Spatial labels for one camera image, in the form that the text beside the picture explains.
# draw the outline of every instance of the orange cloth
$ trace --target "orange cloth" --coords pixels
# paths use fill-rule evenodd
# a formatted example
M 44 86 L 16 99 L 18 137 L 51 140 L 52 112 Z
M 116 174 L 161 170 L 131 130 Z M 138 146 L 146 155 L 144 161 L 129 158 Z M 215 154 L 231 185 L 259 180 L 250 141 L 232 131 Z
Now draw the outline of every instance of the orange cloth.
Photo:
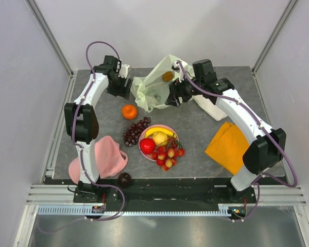
M 236 175 L 243 166 L 243 155 L 249 144 L 237 125 L 225 122 L 218 130 L 205 153 Z

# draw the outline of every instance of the black mount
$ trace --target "black mount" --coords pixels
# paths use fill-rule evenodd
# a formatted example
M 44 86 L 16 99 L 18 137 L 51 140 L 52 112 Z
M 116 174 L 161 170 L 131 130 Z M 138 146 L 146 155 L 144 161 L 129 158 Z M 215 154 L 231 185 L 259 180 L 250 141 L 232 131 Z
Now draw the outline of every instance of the black mount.
M 115 97 L 121 96 L 128 100 L 132 79 L 118 77 L 121 67 L 121 60 L 114 56 L 105 56 L 103 64 L 95 66 L 94 71 L 95 73 L 102 73 L 108 77 L 109 85 L 106 89 L 108 94 Z
M 201 89 L 220 95 L 228 89 L 235 89 L 234 85 L 227 78 L 217 79 L 211 60 L 199 60 L 194 62 L 192 66 L 195 72 L 195 77 L 192 80 Z M 188 102 L 193 95 L 202 95 L 210 99 L 213 104 L 216 103 L 216 97 L 198 91 L 187 79 L 184 79 L 182 82 L 179 82 L 179 79 L 177 79 L 169 85 L 169 96 L 165 104 L 178 107 L 181 103 Z
M 78 105 L 75 103 L 66 103 L 64 106 L 65 125 L 68 136 L 72 136 L 73 118 Z M 82 115 L 83 119 L 77 119 L 75 139 L 79 142 L 89 144 L 91 140 L 96 139 L 98 135 L 98 121 L 92 105 L 82 105 L 78 112 L 78 117 Z
M 102 202 L 103 191 L 101 187 L 93 184 L 85 184 L 79 181 L 76 187 L 73 202 L 74 203 L 98 203 Z
M 285 150 L 286 133 L 281 129 L 271 130 L 270 135 Z M 268 136 L 258 136 L 243 155 L 245 167 L 253 174 L 259 175 L 266 168 L 272 167 L 283 159 L 283 155 L 270 141 Z
M 237 191 L 231 184 L 231 181 L 227 183 L 227 196 L 229 197 L 231 202 L 240 201 L 243 198 L 243 196 L 249 193 L 250 191 L 251 193 L 253 193 L 254 189 L 252 187 L 248 187 L 243 191 Z

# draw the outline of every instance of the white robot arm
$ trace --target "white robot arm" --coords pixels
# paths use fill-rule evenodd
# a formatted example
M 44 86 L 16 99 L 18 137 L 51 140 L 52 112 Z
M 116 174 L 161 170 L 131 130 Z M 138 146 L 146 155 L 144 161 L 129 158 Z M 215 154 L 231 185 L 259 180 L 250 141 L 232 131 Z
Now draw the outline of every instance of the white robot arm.
M 89 178 L 94 182 L 99 179 L 94 149 L 99 131 L 95 106 L 104 90 L 114 96 L 129 98 L 132 80 L 127 78 L 128 68 L 129 65 L 121 64 L 117 58 L 105 56 L 104 63 L 94 67 L 95 77 L 90 74 L 89 81 L 80 96 L 64 107 L 66 131 L 69 136 L 75 137 L 80 163 L 80 181 L 84 184 L 91 182 L 85 175 L 82 162 Z M 73 120 L 78 107 L 80 107 L 78 112 L 83 119 L 77 119 L 75 133 L 73 133 Z
M 193 83 L 196 87 L 191 84 L 192 81 L 185 78 L 181 67 L 186 71 L 187 63 L 175 61 L 172 65 L 172 69 L 179 72 L 179 78 L 170 84 L 170 95 L 166 104 L 179 106 L 183 102 L 188 102 L 192 95 L 203 95 L 234 121 L 245 135 L 250 147 L 243 155 L 244 165 L 232 177 L 231 184 L 237 191 L 247 189 L 262 172 L 283 158 L 263 129 L 270 133 L 283 150 L 286 141 L 285 132 L 282 129 L 274 130 L 272 126 L 260 119 L 242 100 L 228 79 L 217 79 L 210 60 L 193 63 L 195 72 Z

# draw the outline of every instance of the pink towel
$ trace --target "pink towel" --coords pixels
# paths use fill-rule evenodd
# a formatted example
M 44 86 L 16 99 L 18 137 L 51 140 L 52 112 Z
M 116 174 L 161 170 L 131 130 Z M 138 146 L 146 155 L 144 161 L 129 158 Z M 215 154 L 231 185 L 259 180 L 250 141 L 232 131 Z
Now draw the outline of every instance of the pink towel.
M 127 165 L 127 155 L 119 149 L 112 137 L 104 136 L 95 143 L 95 160 L 102 179 L 116 176 Z M 71 180 L 77 184 L 80 179 L 79 158 L 75 158 L 68 167 Z

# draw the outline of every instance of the red grapes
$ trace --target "red grapes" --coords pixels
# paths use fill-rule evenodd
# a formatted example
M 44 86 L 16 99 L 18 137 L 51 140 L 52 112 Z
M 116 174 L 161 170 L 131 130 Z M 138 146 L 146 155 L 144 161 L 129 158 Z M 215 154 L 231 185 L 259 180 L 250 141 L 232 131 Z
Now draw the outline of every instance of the red grapes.
M 151 118 L 144 117 L 138 123 L 133 123 L 131 127 L 127 129 L 124 133 L 124 143 L 127 147 L 131 147 L 132 145 L 136 145 L 139 141 L 141 133 L 149 127 L 149 123 L 151 123 Z

